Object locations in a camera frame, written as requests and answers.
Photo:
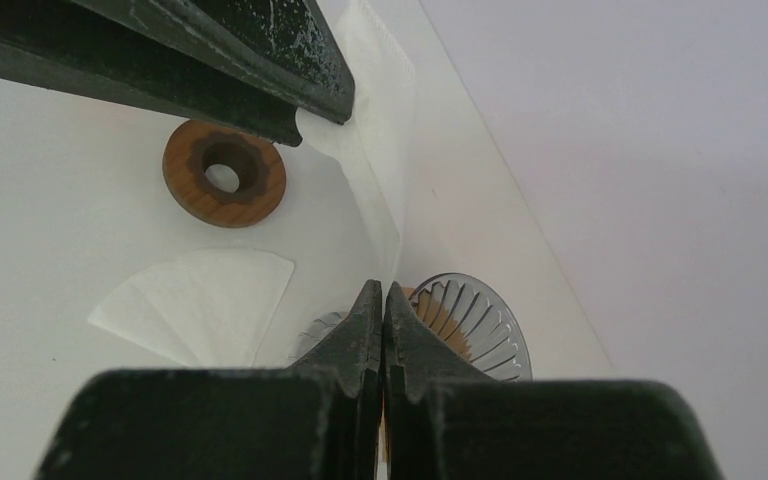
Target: round wooden object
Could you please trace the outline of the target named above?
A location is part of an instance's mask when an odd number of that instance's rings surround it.
[[[206,171],[225,165],[239,186],[227,192]],[[248,227],[266,218],[284,198],[287,172],[266,140],[197,120],[184,122],[163,152],[163,178],[175,200],[193,216],[226,228]]]

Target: white wall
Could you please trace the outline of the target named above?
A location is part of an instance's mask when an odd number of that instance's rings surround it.
[[[620,374],[768,478],[768,1],[423,4]]]

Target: folded paper filter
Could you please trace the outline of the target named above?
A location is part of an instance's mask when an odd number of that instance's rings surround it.
[[[352,118],[340,126],[299,110],[296,122],[306,144],[340,163],[376,257],[369,278],[389,285],[403,236],[414,70],[364,0],[350,0],[333,30],[355,79]],[[250,366],[279,303],[294,301],[285,290],[301,261],[241,247],[184,253],[125,280],[89,322],[184,366]]]

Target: wooden ring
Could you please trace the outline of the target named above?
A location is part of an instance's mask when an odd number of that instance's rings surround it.
[[[209,167],[231,168],[239,179],[233,192],[207,178]],[[163,152],[163,178],[175,200],[194,217],[225,228],[254,225],[272,213],[287,188],[278,150],[266,140],[240,131],[188,120]]]

